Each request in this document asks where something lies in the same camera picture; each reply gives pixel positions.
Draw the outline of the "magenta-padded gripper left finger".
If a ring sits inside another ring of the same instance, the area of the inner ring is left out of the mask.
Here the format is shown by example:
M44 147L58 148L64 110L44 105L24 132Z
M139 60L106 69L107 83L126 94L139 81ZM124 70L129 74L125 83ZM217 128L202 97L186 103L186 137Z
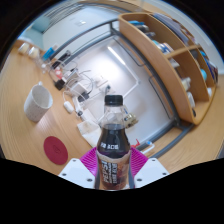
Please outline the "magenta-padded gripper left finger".
M72 158L59 174L59 177L84 188L93 189L97 175L96 149L85 153L80 159Z

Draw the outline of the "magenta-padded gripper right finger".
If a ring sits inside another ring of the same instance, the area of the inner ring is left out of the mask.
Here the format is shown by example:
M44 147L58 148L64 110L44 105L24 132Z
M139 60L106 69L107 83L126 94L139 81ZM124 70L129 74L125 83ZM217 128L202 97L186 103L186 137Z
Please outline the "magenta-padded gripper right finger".
M156 158L147 158L139 150L132 148L129 168L129 186L141 188L169 175Z

